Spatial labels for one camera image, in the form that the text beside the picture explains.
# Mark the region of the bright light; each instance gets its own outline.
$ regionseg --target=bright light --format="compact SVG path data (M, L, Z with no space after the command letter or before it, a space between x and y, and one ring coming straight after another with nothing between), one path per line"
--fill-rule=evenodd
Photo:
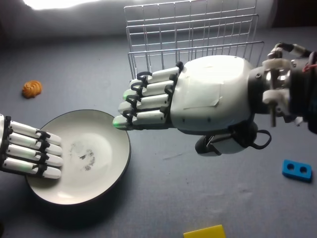
M34 10L52 9L52 8L68 8L86 2L100 0L23 0L24 3Z

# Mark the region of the orange swirl toy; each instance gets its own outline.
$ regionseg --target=orange swirl toy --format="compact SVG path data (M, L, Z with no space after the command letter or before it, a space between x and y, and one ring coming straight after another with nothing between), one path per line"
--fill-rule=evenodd
M34 98L39 95L42 91L42 84L39 81L29 81L24 84L22 94L26 98Z

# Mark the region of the table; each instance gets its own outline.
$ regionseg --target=table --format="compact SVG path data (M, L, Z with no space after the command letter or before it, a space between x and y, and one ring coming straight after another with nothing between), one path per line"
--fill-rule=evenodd
M262 30L266 54L279 41L316 50L317 28ZM95 109L117 115L131 74L125 36L23 44L0 51L0 112L37 128L60 114ZM39 80L35 99L21 96ZM255 117L273 140L264 150L201 157L199 136L176 129L129 132L132 155L122 181L82 207L47 204L24 177L0 173L0 220L5 237L181 238L218 224L228 238L315 237L317 185L285 178L284 159L317 169L317 136L269 116Z

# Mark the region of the yellow block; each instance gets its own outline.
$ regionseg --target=yellow block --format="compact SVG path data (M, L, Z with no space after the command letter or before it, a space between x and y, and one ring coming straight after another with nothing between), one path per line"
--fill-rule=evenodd
M222 225L184 233L184 238L226 238Z

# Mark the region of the dish rack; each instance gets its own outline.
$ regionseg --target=dish rack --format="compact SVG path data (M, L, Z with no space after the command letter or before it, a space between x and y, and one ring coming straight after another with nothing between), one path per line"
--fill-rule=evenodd
M258 66L257 0L186 0L126 6L132 79L199 57L232 55Z

